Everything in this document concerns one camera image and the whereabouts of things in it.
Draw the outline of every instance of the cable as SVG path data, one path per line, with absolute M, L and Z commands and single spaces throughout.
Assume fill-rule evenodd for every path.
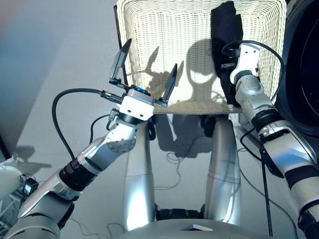
M 267 178 L 266 178 L 266 168 L 265 168 L 265 163 L 264 162 L 261 163 L 261 167 L 262 167 L 262 171 L 263 171 L 263 182 L 264 182 L 266 211 L 267 211 L 268 234 L 269 234 L 270 237 L 272 237 L 273 236 L 273 226 L 271 224 L 269 195 L 268 195 Z
M 92 143 L 92 141 L 93 141 L 93 126 L 94 126 L 94 124 L 95 124 L 97 121 L 99 121 L 100 119 L 102 119 L 102 118 L 104 118 L 104 117 L 107 117 L 107 116 L 110 116 L 110 114 L 100 116 L 100 117 L 98 117 L 96 120 L 94 120 L 94 121 L 92 122 L 91 128 L 90 128 L 90 143 Z
M 168 154 L 166 155 L 166 160 L 167 160 L 170 164 L 177 165 L 177 167 L 176 167 L 176 174 L 177 174 L 177 176 L 178 176 L 178 181 L 177 181 L 174 185 L 172 185 L 172 186 L 155 186 L 155 187 L 154 187 L 155 190 L 169 190 L 169 189 L 173 189 L 173 188 L 175 188 L 175 187 L 180 183 L 180 180 L 181 180 L 181 176 L 180 176 L 180 172 L 179 172 L 180 163 L 182 163 L 182 162 L 184 161 L 184 159 L 188 156 L 188 154 L 189 154 L 191 148 L 193 147 L 195 141 L 198 140 L 198 139 L 201 138 L 201 137 L 205 137 L 205 136 L 204 136 L 204 135 L 200 135 L 200 136 L 197 136 L 196 138 L 193 139 L 193 141 L 192 141 L 192 143 L 190 144 L 188 150 L 186 151 L 186 154 L 185 154 L 184 157 L 177 157 L 177 156 L 175 155 L 175 153 L 172 153 L 172 152 L 170 152 L 170 153 L 168 153 Z
M 252 128 L 250 131 L 246 132 L 243 136 L 240 137 L 239 141 L 243 145 L 243 147 L 252 155 L 254 158 L 256 158 L 259 162 L 262 162 L 261 158 L 259 158 L 257 155 L 255 155 L 243 142 L 244 137 L 249 135 L 252 131 L 254 131 L 255 128 Z
M 229 43 L 227 45 L 225 45 L 222 49 L 221 49 L 221 52 L 224 54 L 224 55 L 228 55 L 227 52 L 226 52 L 226 49 L 229 48 L 230 46 L 232 45 L 240 45 L 241 43 L 251 43 L 251 44 L 256 44 L 256 45 L 259 45 L 265 49 L 267 49 L 268 51 L 270 51 L 271 53 L 273 53 L 277 59 L 279 60 L 280 62 L 280 74 L 279 74 L 279 82 L 278 82 L 278 86 L 277 86 L 277 89 L 274 93 L 274 95 L 271 97 L 271 101 L 274 100 L 275 96 L 277 95 L 278 93 L 278 89 L 279 89 L 279 86 L 280 84 L 282 83 L 283 81 L 283 78 L 284 78 L 284 71 L 285 71 L 285 64 L 284 64 L 284 61 L 283 59 L 281 58 L 281 56 L 274 50 L 272 49 L 271 47 L 261 43 L 261 42 L 258 42 L 258 41 L 251 41 L 251 40 L 240 40 L 240 41 L 234 41 L 232 43 Z
M 99 94 L 103 98 L 105 96 L 105 91 L 99 91 L 99 90 L 96 90 L 96 89 L 88 89 L 88 88 L 75 88 L 75 89 L 69 89 L 69 90 L 62 91 L 61 93 L 59 93 L 54 98 L 53 103 L 52 103 L 52 119 L 53 119 L 54 127 L 55 127 L 60 139 L 62 140 L 64 146 L 66 147 L 66 150 L 70 154 L 72 160 L 75 160 L 75 157 L 74 157 L 74 154 L 73 154 L 69 144 L 65 140 L 65 138 L 64 138 L 64 136 L 63 136 L 63 134 L 62 134 L 62 132 L 60 130 L 60 127 L 59 127 L 59 124 L 58 124 L 58 120 L 57 120 L 57 117 L 56 117 L 56 106 L 57 106 L 58 101 L 59 101 L 59 99 L 61 97 L 63 97 L 64 95 L 67 95 L 67 94 L 70 94 L 70 93 L 76 93 L 76 92 L 95 93 L 95 94 Z
M 265 196 L 261 191 L 258 190 L 258 188 L 256 188 L 246 177 L 246 175 L 243 173 L 243 171 L 240 169 L 240 173 L 243 176 L 243 178 L 247 181 L 247 183 L 254 189 L 256 190 L 259 194 L 261 194 L 262 196 Z M 280 209 L 291 221 L 293 228 L 294 228 L 294 234 L 295 234 L 295 239 L 299 239 L 298 238 L 298 233 L 297 233 L 297 227 L 295 225 L 294 220 L 292 219 L 292 217 L 289 215 L 289 213 L 280 205 L 278 205 L 276 202 L 274 202 L 273 200 L 269 199 L 269 201 L 274 204 L 278 209 Z
M 96 236 L 98 239 L 101 239 L 100 236 L 103 236 L 103 237 L 105 237 L 105 238 L 108 238 L 106 235 L 103 235 L 103 234 L 100 234 L 100 233 L 91 233 L 90 230 L 88 229 L 88 227 L 87 227 L 86 225 L 84 225 L 83 223 L 81 223 L 81 222 L 75 220 L 74 218 L 70 218 L 70 220 L 76 222 L 77 225 L 79 225 L 81 234 L 84 235 L 84 236 L 86 236 L 86 237 L 87 237 L 87 236 Z M 86 230 L 88 231 L 87 234 L 83 232 L 82 226 L 84 226 L 84 227 L 86 228 Z
M 110 225 L 118 225 L 118 226 L 123 230 L 123 233 L 126 232 L 126 230 L 125 230 L 125 228 L 124 228 L 124 226 L 123 226 L 122 224 L 120 224 L 120 223 L 108 223 L 108 224 L 106 225 L 106 229 L 108 230 L 111 239 L 113 239 L 114 236 L 113 236 L 113 233 L 111 232 L 111 230 L 110 230 L 110 228 L 109 228 Z
M 267 222 L 268 222 L 268 233 L 269 236 L 273 236 L 273 227 L 272 227 L 272 222 L 271 222 L 271 214 L 270 214 L 270 206 L 269 206 L 269 195 L 268 195 L 268 186 L 267 186 L 267 178 L 266 178 L 266 168 L 265 168 L 265 163 L 264 161 L 257 157 L 244 143 L 243 139 L 245 136 L 250 134 L 255 128 L 252 128 L 250 131 L 246 132 L 243 136 L 240 137 L 240 143 L 244 146 L 244 148 L 252 155 L 254 156 L 258 161 L 261 162 L 262 164 L 262 173 L 263 173 L 263 183 L 264 183 L 264 191 L 265 191 L 265 201 L 266 201 L 266 211 L 267 211 Z

